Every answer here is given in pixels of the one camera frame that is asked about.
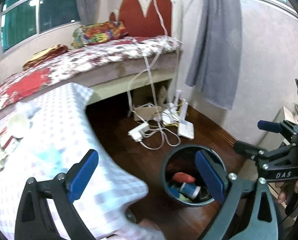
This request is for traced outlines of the person's right hand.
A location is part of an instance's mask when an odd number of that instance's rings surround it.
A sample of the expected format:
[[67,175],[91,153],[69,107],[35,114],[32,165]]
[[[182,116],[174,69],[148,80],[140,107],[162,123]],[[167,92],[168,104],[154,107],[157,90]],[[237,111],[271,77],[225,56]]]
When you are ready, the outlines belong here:
[[288,196],[297,193],[298,194],[298,180],[297,181],[287,181],[287,182],[277,182],[275,187],[280,188],[280,193],[277,197],[277,203],[281,204],[286,201]]

